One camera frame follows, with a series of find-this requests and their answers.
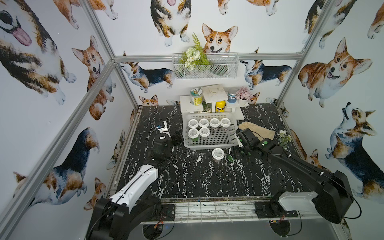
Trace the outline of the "yogurt cup front row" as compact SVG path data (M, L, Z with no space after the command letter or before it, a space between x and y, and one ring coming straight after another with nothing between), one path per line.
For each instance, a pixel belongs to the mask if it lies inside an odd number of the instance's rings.
M210 121L208 119L203 118L199 120L199 126L201 128L208 127L209 125L210 125Z
M200 132L196 128L192 128L188 132L188 137L193 141L197 142L199 140Z
M223 119L221 119L221 121L220 121L220 125L221 125L221 128L222 128L224 131L227 131L228 128L231 126L231 120L228 119L228 118L223 118Z
M221 126L221 122L217 118L212 118L210 120L210 128L212 131L216 131Z

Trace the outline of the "yogurt cup row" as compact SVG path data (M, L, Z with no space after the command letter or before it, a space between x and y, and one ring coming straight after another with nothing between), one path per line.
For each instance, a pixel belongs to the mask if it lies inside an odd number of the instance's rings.
M197 129L199 127L199 121L196 119L191 119L188 121L188 127L190 129Z
M225 152L221 148L215 148L212 151L212 157L215 162L219 163L225 157Z
M197 142L199 140L200 132L196 128L192 128L188 132L188 137L193 141Z
M199 126L201 128L208 127L209 125L210 125L210 121L208 119L203 118L199 120Z
M206 140L210 136L211 131L208 127L201 127L199 130L199 134L203 140Z
M234 161L235 161L235 159L234 159L234 157L231 155L231 153L228 153L228 155L227 155L227 160L230 161L230 162L234 162Z
M212 118L210 120L210 128L212 131L216 131L221 126L221 122L217 118Z
M221 128L222 128L224 131L227 131L228 128L231 126L231 120L228 119L228 118L223 118L223 119L221 119L221 121L220 121L220 125L221 125Z

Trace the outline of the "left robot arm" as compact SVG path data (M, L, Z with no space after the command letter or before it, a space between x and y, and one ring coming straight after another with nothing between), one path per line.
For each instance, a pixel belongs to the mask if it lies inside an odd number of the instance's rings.
M157 197L142 194L164 170L174 146L183 142L180 131L159 133L137 174L113 196L101 198L95 205L86 233L87 240L126 240L141 222L158 214L162 208Z

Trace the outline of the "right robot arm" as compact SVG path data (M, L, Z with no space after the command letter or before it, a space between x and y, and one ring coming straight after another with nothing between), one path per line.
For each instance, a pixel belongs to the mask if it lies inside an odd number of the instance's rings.
M332 173L307 163L287 152L271 139L259 140L250 129L236 131L238 146L231 148L236 159L260 159L298 177L308 192L277 192L269 202L256 204L259 218L296 217L300 211L317 213L325 220L339 224L354 202L348 178L340 171Z

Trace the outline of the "white plastic perforated basket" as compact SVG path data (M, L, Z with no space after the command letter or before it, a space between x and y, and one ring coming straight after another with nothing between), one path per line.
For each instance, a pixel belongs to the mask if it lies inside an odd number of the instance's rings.
M210 135L206 138L199 136L199 139L194 141L188 136L188 132L191 129L188 126L188 122L192 119L194 120L201 120L201 119L207 119L210 121L211 119L223 119L228 118L231 122L231 125L228 127L227 130L223 130L221 126L218 127L217 130L212 131L211 127L208 126L210 129ZM209 150L209 149L215 149L215 148L221 148L221 149L229 149L232 146L238 145L237 137L236 137L236 130L238 129L237 121L233 114L231 113L205 113L205 114L186 114L183 115L183 138L184 138L184 146L186 148L192 149L192 150Z

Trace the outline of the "beige work glove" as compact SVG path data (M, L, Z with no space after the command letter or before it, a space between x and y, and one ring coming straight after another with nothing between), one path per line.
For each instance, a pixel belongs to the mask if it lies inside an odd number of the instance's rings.
M243 122L239 124L238 128L241 130L250 129L260 141L263 139L273 140L276 133L275 131L269 130L251 122Z

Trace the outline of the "small potted white flower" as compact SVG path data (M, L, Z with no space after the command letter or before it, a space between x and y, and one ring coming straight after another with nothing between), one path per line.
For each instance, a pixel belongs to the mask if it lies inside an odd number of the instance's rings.
M285 150L288 149L288 144L293 141L291 135L288 135L286 131L280 130L278 133L278 144Z

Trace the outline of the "yellow jar on shelf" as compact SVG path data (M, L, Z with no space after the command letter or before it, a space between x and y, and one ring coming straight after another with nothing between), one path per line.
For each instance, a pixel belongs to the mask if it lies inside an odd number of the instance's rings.
M215 112L216 113L224 113L226 108L226 101L216 102Z

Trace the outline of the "blue white small jar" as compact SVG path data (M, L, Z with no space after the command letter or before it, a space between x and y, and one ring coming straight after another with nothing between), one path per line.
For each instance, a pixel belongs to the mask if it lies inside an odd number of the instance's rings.
M231 88L228 91L228 103L235 104L237 102L237 89Z

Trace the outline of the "pink flower pot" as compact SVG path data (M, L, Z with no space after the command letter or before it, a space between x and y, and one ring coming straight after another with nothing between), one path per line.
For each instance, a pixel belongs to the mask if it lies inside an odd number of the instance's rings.
M251 97L252 94L246 87L241 87L236 92L237 102L240 106L244 106Z

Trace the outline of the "small green plant under shelf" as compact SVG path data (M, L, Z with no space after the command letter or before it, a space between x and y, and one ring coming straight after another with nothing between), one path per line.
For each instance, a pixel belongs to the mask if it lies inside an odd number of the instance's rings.
M212 103L206 103L205 101L203 101L202 105L203 105L202 113L212 112Z

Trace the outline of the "white stepped display shelf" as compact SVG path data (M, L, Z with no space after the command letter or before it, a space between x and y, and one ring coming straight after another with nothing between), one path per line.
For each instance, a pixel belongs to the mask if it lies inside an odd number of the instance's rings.
M248 102L244 106L240 106L238 102L235 104L228 103L228 91L225 91L222 85L211 85L200 87L203 91L203 101L206 103L212 103L212 112L215 113L216 102L226 101L226 108L224 113L231 113L234 115L237 121L242 121L245 119L242 112L243 107L247 107ZM182 96L180 101L180 108L182 114L194 114L202 113L203 105L194 106L191 104L191 96Z

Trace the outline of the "green fern white flower bouquet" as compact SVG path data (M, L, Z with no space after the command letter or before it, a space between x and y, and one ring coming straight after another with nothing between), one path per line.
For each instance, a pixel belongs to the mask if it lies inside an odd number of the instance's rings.
M207 66L211 65L211 62L208 60L207 55L204 53L204 49L201 46L201 42L199 41L197 35L193 33L192 37L194 45L182 53L179 64L188 71L207 70Z

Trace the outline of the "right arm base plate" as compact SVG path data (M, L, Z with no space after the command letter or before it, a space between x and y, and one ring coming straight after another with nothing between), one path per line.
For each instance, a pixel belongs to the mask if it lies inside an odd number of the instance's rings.
M287 211L278 202L255 202L255 212L259 219L295 218L297 211Z

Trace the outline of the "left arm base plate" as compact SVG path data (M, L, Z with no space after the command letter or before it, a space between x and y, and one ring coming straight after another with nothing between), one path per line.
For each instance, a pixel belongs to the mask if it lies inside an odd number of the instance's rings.
M161 221L173 221L176 214L176 205L175 204L162 204L161 208L156 209L155 212L144 222L161 222Z

